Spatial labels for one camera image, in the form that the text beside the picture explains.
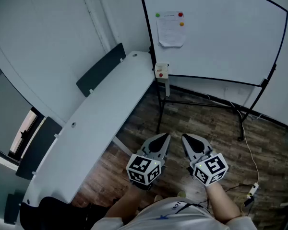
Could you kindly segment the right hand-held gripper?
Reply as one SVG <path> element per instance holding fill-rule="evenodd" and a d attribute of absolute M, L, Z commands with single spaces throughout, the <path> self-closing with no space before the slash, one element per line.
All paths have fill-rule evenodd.
<path fill-rule="evenodd" d="M 185 133 L 182 134 L 181 141 L 185 154 L 191 161 L 192 177 L 199 180 L 204 186 L 209 186 L 225 176 L 228 171 L 225 158 L 222 153 L 209 152 L 212 147 L 205 138 Z"/>

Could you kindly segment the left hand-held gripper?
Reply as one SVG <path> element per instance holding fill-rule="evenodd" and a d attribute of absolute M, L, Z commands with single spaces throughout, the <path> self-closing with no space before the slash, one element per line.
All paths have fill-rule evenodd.
<path fill-rule="evenodd" d="M 171 135 L 162 133 L 148 138 L 141 146 L 147 156 L 132 154 L 126 171 L 130 182 L 136 187 L 148 191 L 162 173 L 165 156 L 168 153 Z"/>

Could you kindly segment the white whiteboard with black stand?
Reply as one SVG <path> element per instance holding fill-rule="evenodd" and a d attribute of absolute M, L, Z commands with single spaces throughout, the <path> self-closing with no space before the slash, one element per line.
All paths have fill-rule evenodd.
<path fill-rule="evenodd" d="M 264 91 L 276 69 L 288 10 L 272 0 L 141 0 L 150 37 L 153 71 L 168 63 L 169 77 L 226 81 Z M 155 14 L 183 12 L 182 47 L 159 44 Z"/>

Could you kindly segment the person's right forearm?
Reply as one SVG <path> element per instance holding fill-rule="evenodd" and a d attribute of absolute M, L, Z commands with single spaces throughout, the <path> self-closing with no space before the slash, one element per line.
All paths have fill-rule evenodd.
<path fill-rule="evenodd" d="M 221 184 L 215 182 L 205 189 L 216 220 L 227 223 L 241 216 L 240 209 L 229 198 Z"/>

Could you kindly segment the person's left forearm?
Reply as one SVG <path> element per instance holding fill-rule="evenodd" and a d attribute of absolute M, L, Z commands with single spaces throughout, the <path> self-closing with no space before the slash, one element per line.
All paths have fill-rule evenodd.
<path fill-rule="evenodd" d="M 135 217 L 146 192 L 132 184 L 124 196 L 107 211 L 105 218 L 121 218 L 122 222 L 127 224 Z"/>

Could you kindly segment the long white desk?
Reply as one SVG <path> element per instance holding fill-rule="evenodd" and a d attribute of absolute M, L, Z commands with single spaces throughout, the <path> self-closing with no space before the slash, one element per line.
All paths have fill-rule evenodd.
<path fill-rule="evenodd" d="M 155 79 L 151 55 L 133 51 L 79 106 L 42 159 L 24 196 L 38 206 L 46 196 L 72 202 L 83 181 Z"/>

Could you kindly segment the white power strip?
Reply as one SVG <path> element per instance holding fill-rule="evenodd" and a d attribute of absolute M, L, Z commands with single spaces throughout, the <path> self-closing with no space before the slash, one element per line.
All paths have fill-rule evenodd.
<path fill-rule="evenodd" d="M 259 188 L 258 183 L 254 183 L 253 186 L 251 187 L 250 191 L 247 194 L 247 198 L 251 198 L 255 195 L 257 189 Z"/>

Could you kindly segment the person's white shirt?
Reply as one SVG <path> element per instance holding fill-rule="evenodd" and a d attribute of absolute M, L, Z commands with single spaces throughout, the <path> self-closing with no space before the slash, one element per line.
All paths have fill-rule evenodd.
<path fill-rule="evenodd" d="M 200 204 L 182 197 L 157 201 L 126 225 L 121 218 L 102 218 L 91 230 L 257 230 L 250 217 L 223 224 Z"/>

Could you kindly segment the white marker holder box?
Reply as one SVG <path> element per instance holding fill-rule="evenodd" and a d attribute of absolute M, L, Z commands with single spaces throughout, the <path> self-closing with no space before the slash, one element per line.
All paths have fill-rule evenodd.
<path fill-rule="evenodd" d="M 157 62 L 155 64 L 155 68 L 154 68 L 156 78 L 167 79 L 168 78 L 168 68 L 169 68 L 168 63 Z"/>

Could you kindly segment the dark desk divider panel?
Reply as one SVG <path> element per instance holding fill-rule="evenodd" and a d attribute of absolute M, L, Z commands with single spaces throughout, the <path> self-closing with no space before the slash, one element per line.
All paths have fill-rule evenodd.
<path fill-rule="evenodd" d="M 45 119 L 26 150 L 16 171 L 16 176 L 27 180 L 32 179 L 33 172 L 36 172 L 46 152 L 55 140 L 55 135 L 58 135 L 61 130 L 62 127 L 52 118 L 47 117 Z"/>
<path fill-rule="evenodd" d="M 20 195 L 8 194 L 4 211 L 4 223 L 15 225 L 21 202 Z"/>
<path fill-rule="evenodd" d="M 116 45 L 104 57 L 102 57 L 95 65 L 93 65 L 76 83 L 85 97 L 88 97 L 90 90 L 94 90 L 99 83 L 112 72 L 117 65 L 121 63 L 121 59 L 126 58 L 125 50 L 122 43 Z"/>

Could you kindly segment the printed white paper sheet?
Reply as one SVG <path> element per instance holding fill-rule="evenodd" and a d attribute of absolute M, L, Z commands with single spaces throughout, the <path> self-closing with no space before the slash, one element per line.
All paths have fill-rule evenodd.
<path fill-rule="evenodd" d="M 156 17 L 159 44 L 163 47 L 182 47 L 186 39 L 186 27 L 180 26 L 184 22 L 184 15 L 179 17 L 181 11 L 157 12 Z"/>

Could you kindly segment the black office chair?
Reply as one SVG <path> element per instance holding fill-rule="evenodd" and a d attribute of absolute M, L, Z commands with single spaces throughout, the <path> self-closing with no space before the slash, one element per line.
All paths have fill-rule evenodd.
<path fill-rule="evenodd" d="M 109 207 L 89 204 L 76 207 L 53 197 L 45 197 L 38 207 L 21 203 L 20 224 L 24 230 L 91 230 Z"/>

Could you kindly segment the grey roller blind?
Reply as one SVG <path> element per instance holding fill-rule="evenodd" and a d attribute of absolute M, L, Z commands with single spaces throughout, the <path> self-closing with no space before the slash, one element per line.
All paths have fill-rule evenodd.
<path fill-rule="evenodd" d="M 31 104 L 14 88 L 0 72 L 0 151 L 9 154 L 12 143 Z"/>

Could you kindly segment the window with dark frame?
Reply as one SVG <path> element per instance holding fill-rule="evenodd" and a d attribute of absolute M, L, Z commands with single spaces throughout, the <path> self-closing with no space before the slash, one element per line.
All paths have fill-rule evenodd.
<path fill-rule="evenodd" d="M 9 154 L 5 155 L 3 152 L 0 151 L 1 158 L 6 159 L 7 161 L 15 165 L 18 165 L 20 163 L 25 149 L 30 143 L 31 138 L 34 136 L 34 133 L 38 129 L 40 123 L 44 119 L 44 116 L 36 108 L 34 108 L 33 105 L 31 106 L 31 110 L 24 119 L 17 135 L 15 136 Z"/>

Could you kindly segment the white wall conduit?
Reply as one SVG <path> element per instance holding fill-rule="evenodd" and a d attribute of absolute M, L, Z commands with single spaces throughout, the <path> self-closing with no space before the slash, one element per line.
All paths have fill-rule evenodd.
<path fill-rule="evenodd" d="M 116 39 L 108 22 L 102 0 L 84 0 L 96 33 L 106 53 L 116 46 Z"/>

